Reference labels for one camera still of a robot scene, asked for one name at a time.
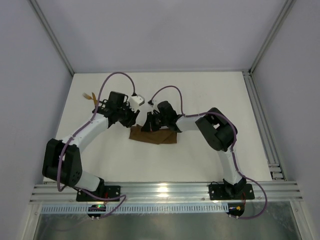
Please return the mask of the brown cloth napkin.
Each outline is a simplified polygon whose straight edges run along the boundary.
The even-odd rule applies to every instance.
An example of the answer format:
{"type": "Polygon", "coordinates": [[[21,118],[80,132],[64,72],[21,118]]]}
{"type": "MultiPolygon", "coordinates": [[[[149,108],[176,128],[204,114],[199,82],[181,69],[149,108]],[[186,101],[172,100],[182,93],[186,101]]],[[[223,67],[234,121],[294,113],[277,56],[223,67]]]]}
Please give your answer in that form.
{"type": "Polygon", "coordinates": [[[135,125],[130,128],[129,139],[155,145],[170,145],[178,142],[177,133],[168,128],[160,129],[159,131],[145,132],[142,131],[142,127],[140,125],[135,125]]]}

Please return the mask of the gold knife green handle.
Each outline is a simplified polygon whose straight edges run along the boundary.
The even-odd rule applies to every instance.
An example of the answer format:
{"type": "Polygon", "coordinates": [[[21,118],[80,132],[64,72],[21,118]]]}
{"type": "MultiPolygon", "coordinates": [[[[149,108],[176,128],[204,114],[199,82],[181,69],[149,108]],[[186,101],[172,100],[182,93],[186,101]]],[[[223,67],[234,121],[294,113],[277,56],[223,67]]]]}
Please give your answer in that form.
{"type": "Polygon", "coordinates": [[[98,105],[99,105],[99,102],[98,102],[98,100],[97,100],[97,98],[96,98],[95,93],[92,92],[91,94],[92,94],[92,100],[93,100],[93,102],[94,102],[94,105],[95,105],[95,106],[98,106],[98,105]]]}

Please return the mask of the gold fork green handle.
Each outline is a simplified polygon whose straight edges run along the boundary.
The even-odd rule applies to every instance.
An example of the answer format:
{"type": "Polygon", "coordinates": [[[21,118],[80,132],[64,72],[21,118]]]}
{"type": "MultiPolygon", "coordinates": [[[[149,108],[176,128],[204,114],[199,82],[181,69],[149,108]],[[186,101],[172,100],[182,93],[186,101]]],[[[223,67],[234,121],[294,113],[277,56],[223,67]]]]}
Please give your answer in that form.
{"type": "Polygon", "coordinates": [[[91,95],[88,95],[87,93],[83,93],[82,96],[87,99],[87,100],[93,100],[92,96],[91,95]]]}

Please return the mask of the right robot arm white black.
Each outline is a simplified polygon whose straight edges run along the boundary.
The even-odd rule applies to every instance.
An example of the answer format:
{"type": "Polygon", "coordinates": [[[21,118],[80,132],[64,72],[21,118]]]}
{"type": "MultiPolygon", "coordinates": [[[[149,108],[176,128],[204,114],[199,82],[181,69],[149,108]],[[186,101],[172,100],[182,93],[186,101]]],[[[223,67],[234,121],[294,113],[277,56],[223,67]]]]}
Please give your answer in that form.
{"type": "Polygon", "coordinates": [[[239,173],[234,158],[238,130],[218,108],[212,107],[203,113],[183,115],[177,114],[168,101],[160,102],[157,110],[147,113],[141,131],[157,132],[161,129],[169,129],[175,133],[199,131],[207,144],[218,153],[225,192],[234,197],[243,190],[247,181],[239,173]]]}

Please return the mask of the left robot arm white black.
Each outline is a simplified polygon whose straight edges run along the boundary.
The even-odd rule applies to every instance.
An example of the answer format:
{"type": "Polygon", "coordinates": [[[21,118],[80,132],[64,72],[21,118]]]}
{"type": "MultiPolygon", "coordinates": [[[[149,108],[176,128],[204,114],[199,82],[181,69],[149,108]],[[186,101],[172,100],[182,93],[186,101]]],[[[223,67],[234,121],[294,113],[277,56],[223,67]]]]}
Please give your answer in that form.
{"type": "Polygon", "coordinates": [[[119,122],[126,128],[136,124],[140,106],[145,103],[141,95],[127,96],[112,91],[108,99],[97,101],[93,116],[63,139],[50,139],[46,144],[42,175],[60,185],[96,192],[102,179],[82,168],[81,153],[101,133],[119,122]]]}

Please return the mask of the left black controller board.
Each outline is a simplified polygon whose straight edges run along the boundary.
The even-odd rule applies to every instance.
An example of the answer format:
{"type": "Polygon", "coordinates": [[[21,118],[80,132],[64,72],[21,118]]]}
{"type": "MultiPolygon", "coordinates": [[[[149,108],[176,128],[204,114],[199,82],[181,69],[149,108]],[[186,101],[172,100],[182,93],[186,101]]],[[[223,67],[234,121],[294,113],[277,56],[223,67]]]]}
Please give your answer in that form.
{"type": "Polygon", "coordinates": [[[88,207],[87,215],[91,220],[99,220],[101,216],[106,214],[106,206],[104,204],[93,204],[88,207]]]}

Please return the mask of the black controller board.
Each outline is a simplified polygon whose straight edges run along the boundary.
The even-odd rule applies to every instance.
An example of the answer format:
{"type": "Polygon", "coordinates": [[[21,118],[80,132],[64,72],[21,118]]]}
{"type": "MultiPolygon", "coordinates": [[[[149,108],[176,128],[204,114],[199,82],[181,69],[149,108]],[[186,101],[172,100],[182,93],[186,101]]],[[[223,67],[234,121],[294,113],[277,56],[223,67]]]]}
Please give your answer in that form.
{"type": "Polygon", "coordinates": [[[101,216],[106,214],[106,206],[104,204],[93,204],[88,207],[87,215],[91,220],[99,220],[101,216]]]}
{"type": "Polygon", "coordinates": [[[245,206],[243,204],[229,204],[226,214],[229,218],[240,219],[244,212],[245,206]]]}

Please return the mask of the right black controller board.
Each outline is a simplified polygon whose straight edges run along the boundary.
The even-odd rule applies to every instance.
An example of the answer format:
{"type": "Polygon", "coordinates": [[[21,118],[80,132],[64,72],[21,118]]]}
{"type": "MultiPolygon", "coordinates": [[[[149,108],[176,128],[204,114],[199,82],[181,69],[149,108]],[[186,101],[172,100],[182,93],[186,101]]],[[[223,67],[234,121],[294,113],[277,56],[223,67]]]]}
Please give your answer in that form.
{"type": "Polygon", "coordinates": [[[226,214],[229,218],[240,219],[244,212],[245,206],[243,204],[229,204],[226,214]]]}

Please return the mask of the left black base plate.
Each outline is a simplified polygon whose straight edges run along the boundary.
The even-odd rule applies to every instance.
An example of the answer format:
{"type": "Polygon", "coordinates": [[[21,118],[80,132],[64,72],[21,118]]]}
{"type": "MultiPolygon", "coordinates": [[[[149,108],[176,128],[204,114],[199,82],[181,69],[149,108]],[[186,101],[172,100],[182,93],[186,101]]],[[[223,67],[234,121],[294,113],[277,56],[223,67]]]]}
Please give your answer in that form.
{"type": "Polygon", "coordinates": [[[109,199],[109,202],[119,202],[121,195],[120,185],[109,185],[101,182],[95,191],[79,190],[76,196],[77,202],[95,202],[109,199]]]}

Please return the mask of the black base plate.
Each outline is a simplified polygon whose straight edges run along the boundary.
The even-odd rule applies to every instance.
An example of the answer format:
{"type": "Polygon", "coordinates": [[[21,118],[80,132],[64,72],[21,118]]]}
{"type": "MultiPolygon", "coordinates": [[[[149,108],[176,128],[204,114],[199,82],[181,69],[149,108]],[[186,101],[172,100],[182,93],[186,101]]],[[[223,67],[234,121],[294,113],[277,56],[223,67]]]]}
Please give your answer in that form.
{"type": "Polygon", "coordinates": [[[212,201],[254,200],[256,198],[253,186],[249,183],[246,183],[238,193],[228,193],[223,183],[211,182],[208,185],[208,194],[212,201]]]}
{"type": "Polygon", "coordinates": [[[120,185],[109,185],[101,182],[95,191],[79,190],[76,196],[77,202],[95,202],[109,199],[109,202],[119,202],[121,195],[120,185]]]}

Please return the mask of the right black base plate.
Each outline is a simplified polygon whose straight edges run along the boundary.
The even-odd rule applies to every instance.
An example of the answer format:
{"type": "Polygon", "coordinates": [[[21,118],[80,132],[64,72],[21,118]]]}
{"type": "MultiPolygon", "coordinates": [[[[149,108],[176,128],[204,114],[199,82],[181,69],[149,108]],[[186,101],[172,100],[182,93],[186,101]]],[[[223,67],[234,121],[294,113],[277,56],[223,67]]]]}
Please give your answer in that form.
{"type": "Polygon", "coordinates": [[[212,201],[254,200],[256,198],[253,186],[249,183],[246,183],[238,193],[228,193],[223,183],[211,182],[208,185],[208,194],[212,201]]]}

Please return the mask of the right aluminium rail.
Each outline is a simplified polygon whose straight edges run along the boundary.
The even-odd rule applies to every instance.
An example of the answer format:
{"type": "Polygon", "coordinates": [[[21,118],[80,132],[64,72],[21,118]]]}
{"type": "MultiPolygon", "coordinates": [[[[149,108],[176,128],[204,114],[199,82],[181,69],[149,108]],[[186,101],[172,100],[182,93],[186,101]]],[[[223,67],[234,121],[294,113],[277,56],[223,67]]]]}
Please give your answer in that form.
{"type": "Polygon", "coordinates": [[[244,70],[242,75],[257,123],[257,128],[269,166],[271,178],[274,181],[286,181],[287,179],[281,164],[281,158],[276,148],[276,143],[272,136],[271,129],[267,122],[266,114],[263,110],[252,74],[249,70],[244,70]]]}

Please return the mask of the aluminium rail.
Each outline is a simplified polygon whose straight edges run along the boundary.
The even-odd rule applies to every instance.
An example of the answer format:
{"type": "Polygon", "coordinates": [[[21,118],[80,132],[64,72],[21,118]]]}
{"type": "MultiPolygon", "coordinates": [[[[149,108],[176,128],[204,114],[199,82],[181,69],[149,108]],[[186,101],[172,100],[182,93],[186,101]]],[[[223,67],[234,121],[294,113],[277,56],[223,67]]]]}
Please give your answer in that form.
{"type": "MultiPolygon", "coordinates": [[[[120,186],[129,203],[209,203],[208,182],[108,182],[120,186]]],[[[294,181],[265,181],[259,183],[269,202],[302,201],[299,186],[294,181]]],[[[77,192],[67,187],[59,192],[53,182],[34,186],[31,204],[70,204],[76,201],[77,192]]]]}
{"type": "Polygon", "coordinates": [[[267,122],[266,114],[263,110],[252,74],[249,70],[244,70],[242,75],[257,123],[257,128],[269,166],[271,178],[274,181],[286,181],[287,179],[281,164],[281,158],[276,148],[276,143],[272,136],[271,129],[267,122]]]}

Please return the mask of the front aluminium rail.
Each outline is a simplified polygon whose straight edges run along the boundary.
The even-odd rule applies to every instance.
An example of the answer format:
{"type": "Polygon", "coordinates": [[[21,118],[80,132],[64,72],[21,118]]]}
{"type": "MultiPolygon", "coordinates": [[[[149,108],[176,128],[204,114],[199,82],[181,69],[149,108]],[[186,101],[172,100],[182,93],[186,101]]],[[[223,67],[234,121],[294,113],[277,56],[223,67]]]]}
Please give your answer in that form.
{"type": "MultiPolygon", "coordinates": [[[[120,186],[129,203],[209,203],[208,182],[108,182],[120,186]]],[[[302,201],[299,186],[294,181],[265,181],[259,183],[269,202],[302,201]]],[[[76,201],[77,192],[67,187],[59,192],[53,182],[34,186],[31,204],[70,204],[76,201]]]]}

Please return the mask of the left aluminium frame post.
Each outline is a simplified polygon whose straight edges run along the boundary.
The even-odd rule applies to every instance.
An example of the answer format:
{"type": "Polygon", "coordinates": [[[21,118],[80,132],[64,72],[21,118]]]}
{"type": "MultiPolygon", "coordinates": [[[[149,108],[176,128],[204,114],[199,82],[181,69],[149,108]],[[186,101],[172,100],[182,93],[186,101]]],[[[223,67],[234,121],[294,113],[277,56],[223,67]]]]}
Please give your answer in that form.
{"type": "Polygon", "coordinates": [[[67,68],[69,74],[73,77],[75,75],[74,68],[72,67],[65,51],[63,50],[58,38],[56,37],[52,27],[50,26],[49,21],[47,20],[44,12],[42,11],[39,3],[37,0],[27,0],[31,9],[33,10],[35,16],[37,17],[38,21],[40,22],[43,30],[47,34],[50,42],[52,43],[54,49],[56,50],[58,56],[62,60],[64,66],[67,68]]]}

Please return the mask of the aluminium frame post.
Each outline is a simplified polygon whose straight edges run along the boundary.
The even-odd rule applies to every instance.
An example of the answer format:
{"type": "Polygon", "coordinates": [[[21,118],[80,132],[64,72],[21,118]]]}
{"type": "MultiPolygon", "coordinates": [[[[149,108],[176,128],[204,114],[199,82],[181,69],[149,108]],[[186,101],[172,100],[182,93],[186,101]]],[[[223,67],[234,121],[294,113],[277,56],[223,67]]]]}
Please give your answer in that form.
{"type": "Polygon", "coordinates": [[[263,59],[264,55],[266,54],[267,50],[272,45],[277,33],[280,31],[282,25],[284,24],[286,18],[290,14],[295,3],[296,3],[296,0],[284,1],[283,6],[281,7],[279,13],[277,14],[275,21],[273,22],[270,30],[268,31],[266,38],[264,39],[256,57],[254,58],[250,69],[248,70],[251,75],[255,72],[261,60],[263,59]]]}
{"type": "Polygon", "coordinates": [[[52,27],[50,26],[49,21],[47,20],[44,12],[42,11],[39,3],[37,0],[27,0],[31,9],[33,10],[35,16],[37,17],[38,21],[40,22],[43,30],[47,34],[50,42],[52,43],[54,49],[56,50],[58,56],[62,60],[64,66],[67,68],[69,74],[73,77],[75,75],[74,68],[72,67],[65,51],[63,50],[58,38],[56,37],[52,27]]]}

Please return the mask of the right aluminium frame post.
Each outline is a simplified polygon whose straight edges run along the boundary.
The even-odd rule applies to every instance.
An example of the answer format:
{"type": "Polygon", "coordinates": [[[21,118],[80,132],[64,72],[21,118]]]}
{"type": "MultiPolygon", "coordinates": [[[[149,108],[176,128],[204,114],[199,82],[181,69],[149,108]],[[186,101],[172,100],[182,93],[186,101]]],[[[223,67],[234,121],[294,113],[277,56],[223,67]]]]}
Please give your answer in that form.
{"type": "Polygon", "coordinates": [[[283,6],[281,7],[279,13],[277,14],[275,21],[273,22],[270,30],[268,31],[266,38],[264,39],[256,57],[254,58],[250,69],[248,70],[251,75],[255,72],[261,60],[263,59],[264,55],[266,54],[267,50],[272,45],[277,33],[280,31],[282,25],[284,24],[286,18],[290,14],[295,3],[296,3],[296,0],[284,1],[283,6]]]}

